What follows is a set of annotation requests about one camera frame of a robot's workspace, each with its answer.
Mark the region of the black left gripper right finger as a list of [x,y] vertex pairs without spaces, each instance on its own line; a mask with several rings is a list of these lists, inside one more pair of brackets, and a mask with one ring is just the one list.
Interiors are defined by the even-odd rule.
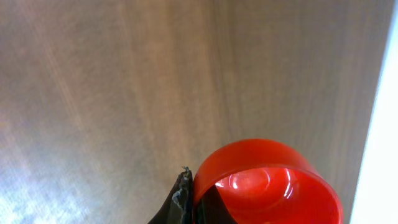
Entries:
[[216,186],[210,187],[195,208],[197,224],[237,224],[231,216]]

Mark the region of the orange measuring scoop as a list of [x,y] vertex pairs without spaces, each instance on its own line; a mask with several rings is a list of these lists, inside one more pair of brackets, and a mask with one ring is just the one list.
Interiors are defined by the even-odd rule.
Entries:
[[210,154],[193,180],[193,207],[216,186],[237,223],[342,224],[342,203],[295,149],[269,139],[232,142]]

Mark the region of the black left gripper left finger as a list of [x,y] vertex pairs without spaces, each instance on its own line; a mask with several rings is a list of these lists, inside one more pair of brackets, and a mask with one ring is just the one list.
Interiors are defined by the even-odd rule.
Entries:
[[160,210],[149,224],[192,224],[193,223],[193,176],[188,167],[182,167],[177,180]]

